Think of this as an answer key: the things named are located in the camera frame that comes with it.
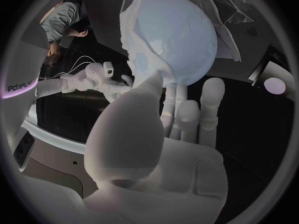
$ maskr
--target white robotic hand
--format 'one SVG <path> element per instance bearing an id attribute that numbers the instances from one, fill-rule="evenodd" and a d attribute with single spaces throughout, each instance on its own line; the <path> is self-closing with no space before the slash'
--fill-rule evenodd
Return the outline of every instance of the white robotic hand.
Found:
<path id="1" fill-rule="evenodd" d="M 187 85 L 169 85 L 161 115 L 165 137 L 215 148 L 217 112 L 224 92 L 221 79 L 207 80 L 202 88 L 200 112 L 196 101 L 187 100 Z"/>
<path id="2" fill-rule="evenodd" d="M 76 75 L 65 75 L 61 79 L 68 81 L 67 87 L 62 87 L 62 93 L 69 93 L 75 90 L 97 90 L 104 93 L 105 97 L 112 102 L 119 95 L 132 89 L 133 82 L 130 77 L 122 75 L 123 82 L 116 82 L 111 79 L 113 76 L 113 66 L 111 62 L 105 62 L 104 66 L 100 63 L 91 63 L 84 70 Z"/>

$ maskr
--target man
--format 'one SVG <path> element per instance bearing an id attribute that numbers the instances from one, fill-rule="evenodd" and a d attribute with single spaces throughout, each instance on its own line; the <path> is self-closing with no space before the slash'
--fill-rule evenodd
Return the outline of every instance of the man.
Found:
<path id="1" fill-rule="evenodd" d="M 78 32 L 69 27 L 80 20 L 88 20 L 83 0 L 64 0 L 52 8 L 40 21 L 47 34 L 50 50 L 45 65 L 55 66 L 61 59 L 59 42 L 64 36 L 85 37 L 88 31 Z"/>

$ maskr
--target cable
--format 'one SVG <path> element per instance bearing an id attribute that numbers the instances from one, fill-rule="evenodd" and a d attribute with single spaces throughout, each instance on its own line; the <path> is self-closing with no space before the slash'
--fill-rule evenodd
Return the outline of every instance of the cable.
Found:
<path id="1" fill-rule="evenodd" d="M 95 63 L 95 60 L 92 59 L 90 56 L 81 56 L 81 57 L 79 57 L 79 59 L 75 62 L 75 64 L 72 66 L 71 70 L 70 70 L 68 73 L 66 73 L 66 72 L 60 72 L 60 73 L 56 74 L 56 75 L 53 76 L 53 77 L 40 77 L 40 76 L 38 76 L 38 78 L 39 78 L 39 79 L 42 79 L 42 80 L 46 80 L 46 79 L 53 79 L 53 78 L 58 77 L 58 76 L 68 75 L 68 74 L 70 74 L 71 72 L 73 72 L 74 70 L 76 70 L 79 66 L 81 66 L 81 65 L 83 65 L 83 64 L 86 64 L 86 63 L 89 63 L 89 64 L 91 63 L 91 62 L 86 61 L 86 62 L 83 62 L 83 63 L 79 64 L 76 68 L 74 68 L 74 66 L 77 64 L 77 62 L 78 62 L 82 57 L 88 57 L 89 59 L 91 59 L 91 60 Z"/>

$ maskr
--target light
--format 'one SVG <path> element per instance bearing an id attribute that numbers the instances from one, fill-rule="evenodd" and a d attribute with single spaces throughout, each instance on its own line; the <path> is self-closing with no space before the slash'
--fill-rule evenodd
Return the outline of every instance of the light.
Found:
<path id="1" fill-rule="evenodd" d="M 15 96 L 18 96 L 20 94 L 23 94 L 23 93 L 25 93 L 25 92 L 33 89 L 36 86 L 37 82 L 38 82 L 38 78 L 36 78 L 36 80 L 34 81 L 34 83 L 32 84 L 32 86 L 27 87 L 25 89 L 22 89 L 21 91 L 18 91 L 16 93 L 11 94 L 11 95 L 4 95 L 4 96 L 2 96 L 2 99 L 7 99 L 7 98 L 11 98 L 11 97 L 15 97 Z"/>

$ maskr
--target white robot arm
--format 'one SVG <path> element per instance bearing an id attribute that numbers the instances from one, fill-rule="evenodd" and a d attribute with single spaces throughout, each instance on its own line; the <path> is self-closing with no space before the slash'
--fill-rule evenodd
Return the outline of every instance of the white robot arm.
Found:
<path id="1" fill-rule="evenodd" d="M 75 75 L 64 75 L 60 79 L 49 79 L 37 83 L 37 96 L 52 95 L 55 93 L 69 93 L 75 90 L 96 90 L 102 92 L 109 102 L 114 101 L 120 95 L 132 89 L 133 82 L 129 76 L 122 75 L 123 82 L 111 79 L 113 66 L 111 62 L 91 63 L 84 70 Z"/>

